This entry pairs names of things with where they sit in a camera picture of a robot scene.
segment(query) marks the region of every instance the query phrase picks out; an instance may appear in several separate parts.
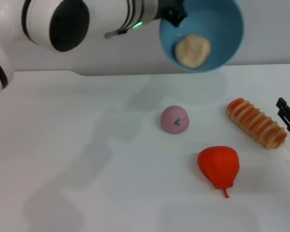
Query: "green led light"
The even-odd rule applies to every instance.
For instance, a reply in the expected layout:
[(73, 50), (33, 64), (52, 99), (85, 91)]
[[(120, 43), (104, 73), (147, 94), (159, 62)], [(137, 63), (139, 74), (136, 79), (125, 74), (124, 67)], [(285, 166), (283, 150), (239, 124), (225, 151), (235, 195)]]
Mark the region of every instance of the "green led light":
[(140, 26), (140, 25), (142, 25), (143, 23), (142, 22), (139, 22), (138, 24), (135, 24), (134, 26), (133, 26), (133, 28), (136, 28), (136, 27), (138, 27), (138, 26)]

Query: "white wall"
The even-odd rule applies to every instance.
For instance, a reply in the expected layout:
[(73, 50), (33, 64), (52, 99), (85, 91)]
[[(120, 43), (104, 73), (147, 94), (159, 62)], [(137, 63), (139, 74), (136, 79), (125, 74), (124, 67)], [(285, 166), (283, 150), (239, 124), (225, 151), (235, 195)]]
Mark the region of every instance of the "white wall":
[[(237, 0), (245, 18), (243, 45), (230, 64), (290, 63), (290, 0)], [(159, 21), (105, 40), (87, 38), (75, 50), (60, 54), (29, 42), (11, 48), (13, 64), (22, 70), (72, 70), (84, 75), (182, 72), (164, 55)]]

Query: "blue bowl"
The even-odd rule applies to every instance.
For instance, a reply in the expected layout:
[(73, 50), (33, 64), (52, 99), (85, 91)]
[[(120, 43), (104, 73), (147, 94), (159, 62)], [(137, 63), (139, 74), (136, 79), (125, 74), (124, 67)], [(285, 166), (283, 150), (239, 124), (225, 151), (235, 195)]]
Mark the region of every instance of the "blue bowl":
[[(160, 23), (160, 40), (164, 52), (182, 69), (203, 73), (227, 63), (238, 50), (244, 35), (242, 14), (234, 0), (185, 0), (188, 16), (179, 27), (163, 19)], [(176, 60), (176, 44), (189, 34), (206, 37), (211, 44), (207, 61), (196, 69), (182, 66)]]

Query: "bread roll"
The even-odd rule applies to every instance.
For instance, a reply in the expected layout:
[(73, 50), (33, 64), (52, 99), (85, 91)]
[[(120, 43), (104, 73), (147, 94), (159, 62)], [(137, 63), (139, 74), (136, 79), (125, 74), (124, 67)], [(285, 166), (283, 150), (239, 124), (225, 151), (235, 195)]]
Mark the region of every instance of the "bread roll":
[(175, 48), (175, 56), (181, 65), (195, 69), (205, 63), (211, 52), (209, 41), (199, 35), (188, 35)]
[(243, 98), (232, 101), (226, 113), (252, 139), (268, 149), (279, 148), (287, 137), (284, 128)]

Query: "toy bread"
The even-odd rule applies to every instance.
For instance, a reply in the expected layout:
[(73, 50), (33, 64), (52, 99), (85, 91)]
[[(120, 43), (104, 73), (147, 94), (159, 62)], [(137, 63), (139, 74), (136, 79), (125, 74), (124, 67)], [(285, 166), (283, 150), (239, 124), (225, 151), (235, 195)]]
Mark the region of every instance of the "toy bread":
[(252, 139), (268, 149), (279, 148), (287, 137), (284, 128), (243, 98), (232, 101), (226, 113)]

